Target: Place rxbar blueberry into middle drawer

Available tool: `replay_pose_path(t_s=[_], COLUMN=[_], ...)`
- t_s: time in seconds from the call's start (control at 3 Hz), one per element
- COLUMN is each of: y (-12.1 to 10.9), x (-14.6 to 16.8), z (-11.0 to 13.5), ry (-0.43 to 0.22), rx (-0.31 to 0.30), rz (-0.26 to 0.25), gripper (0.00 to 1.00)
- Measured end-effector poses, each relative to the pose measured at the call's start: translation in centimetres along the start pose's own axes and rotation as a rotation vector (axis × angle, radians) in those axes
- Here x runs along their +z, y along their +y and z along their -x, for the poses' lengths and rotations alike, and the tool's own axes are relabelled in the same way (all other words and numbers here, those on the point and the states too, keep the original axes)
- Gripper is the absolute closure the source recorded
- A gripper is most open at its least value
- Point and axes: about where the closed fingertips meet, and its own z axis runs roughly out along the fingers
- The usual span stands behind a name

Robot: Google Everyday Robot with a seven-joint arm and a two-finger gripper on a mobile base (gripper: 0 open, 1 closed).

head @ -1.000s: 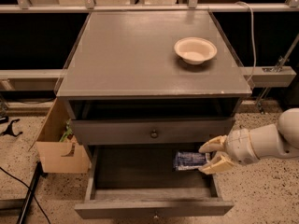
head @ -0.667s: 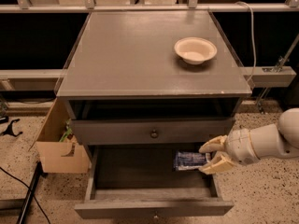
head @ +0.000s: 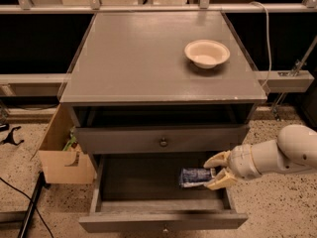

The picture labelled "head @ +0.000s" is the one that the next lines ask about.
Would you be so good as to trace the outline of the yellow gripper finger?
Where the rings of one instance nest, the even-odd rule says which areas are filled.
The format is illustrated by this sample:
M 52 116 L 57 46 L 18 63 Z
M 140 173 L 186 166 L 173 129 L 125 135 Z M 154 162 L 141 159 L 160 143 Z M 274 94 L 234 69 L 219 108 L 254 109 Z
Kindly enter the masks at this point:
M 211 169 L 216 167 L 227 167 L 228 158 L 230 157 L 230 151 L 220 152 L 213 157 L 209 158 L 203 165 L 204 169 Z
M 238 179 L 227 169 L 222 169 L 212 180 L 205 184 L 210 190 L 217 190 L 234 185 Z

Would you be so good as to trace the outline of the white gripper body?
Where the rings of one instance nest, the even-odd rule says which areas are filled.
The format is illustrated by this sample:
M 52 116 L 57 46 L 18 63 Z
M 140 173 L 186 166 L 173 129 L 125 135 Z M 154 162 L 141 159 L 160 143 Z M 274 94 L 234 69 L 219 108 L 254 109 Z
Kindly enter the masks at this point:
M 237 146 L 230 151 L 228 169 L 238 179 L 257 179 L 262 176 L 256 168 L 252 146 L 249 144 Z

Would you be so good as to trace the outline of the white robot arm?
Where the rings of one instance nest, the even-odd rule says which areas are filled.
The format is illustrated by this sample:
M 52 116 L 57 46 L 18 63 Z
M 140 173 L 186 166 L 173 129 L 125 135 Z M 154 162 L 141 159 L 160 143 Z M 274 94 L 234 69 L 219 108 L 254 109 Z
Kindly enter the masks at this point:
M 205 169 L 221 171 L 205 187 L 216 190 L 234 185 L 239 179 L 258 179 L 263 175 L 310 174 L 317 171 L 317 132 L 304 125 L 282 128 L 275 140 L 244 144 L 208 159 Z

